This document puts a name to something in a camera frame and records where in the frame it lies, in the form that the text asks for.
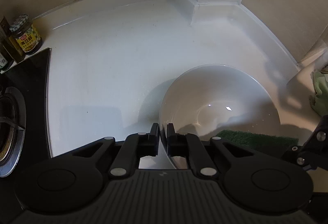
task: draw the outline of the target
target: gas stove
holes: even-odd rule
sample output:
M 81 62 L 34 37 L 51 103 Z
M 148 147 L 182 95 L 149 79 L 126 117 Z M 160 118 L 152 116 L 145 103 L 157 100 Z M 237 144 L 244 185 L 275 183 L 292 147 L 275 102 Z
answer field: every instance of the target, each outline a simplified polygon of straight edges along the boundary
M 0 223 L 19 215 L 13 182 L 25 168 L 50 158 L 46 93 L 50 49 L 0 75 Z

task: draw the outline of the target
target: bottle label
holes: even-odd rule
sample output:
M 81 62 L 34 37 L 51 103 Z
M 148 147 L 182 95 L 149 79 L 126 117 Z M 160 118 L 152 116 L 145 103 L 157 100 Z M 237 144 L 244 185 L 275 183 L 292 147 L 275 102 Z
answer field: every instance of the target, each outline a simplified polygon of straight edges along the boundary
M 0 69 L 3 68 L 5 65 L 7 65 L 7 60 L 4 58 L 4 56 L 0 53 Z
M 40 35 L 33 25 L 22 36 L 16 39 L 19 46 L 24 52 L 33 50 L 33 48 L 39 43 Z

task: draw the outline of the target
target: bowl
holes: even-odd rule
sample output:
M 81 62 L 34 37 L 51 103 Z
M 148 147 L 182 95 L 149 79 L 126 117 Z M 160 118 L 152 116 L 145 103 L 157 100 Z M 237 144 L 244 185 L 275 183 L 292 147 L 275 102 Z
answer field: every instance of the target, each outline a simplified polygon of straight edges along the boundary
M 162 141 L 166 125 L 207 141 L 224 129 L 278 135 L 280 120 L 269 94 L 255 79 L 227 65 L 203 65 L 179 76 L 166 92 L 159 116 Z M 186 168 L 183 158 L 173 158 Z

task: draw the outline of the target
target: checkered jar lid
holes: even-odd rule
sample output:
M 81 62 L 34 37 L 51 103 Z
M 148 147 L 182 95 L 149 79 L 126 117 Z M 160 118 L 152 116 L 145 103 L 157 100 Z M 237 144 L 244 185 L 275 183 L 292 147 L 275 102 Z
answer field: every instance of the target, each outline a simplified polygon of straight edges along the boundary
M 20 15 L 15 22 L 10 26 L 10 30 L 12 32 L 18 30 L 20 27 L 22 27 L 26 21 L 28 20 L 28 14 L 24 13 L 22 15 Z

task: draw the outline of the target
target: green sponge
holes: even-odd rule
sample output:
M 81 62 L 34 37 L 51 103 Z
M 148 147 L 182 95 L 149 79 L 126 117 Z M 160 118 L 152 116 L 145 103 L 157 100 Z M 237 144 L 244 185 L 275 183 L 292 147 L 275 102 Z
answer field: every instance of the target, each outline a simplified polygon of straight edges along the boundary
M 283 155 L 287 148 L 298 145 L 297 138 L 269 136 L 243 131 L 223 130 L 217 136 L 278 158 Z

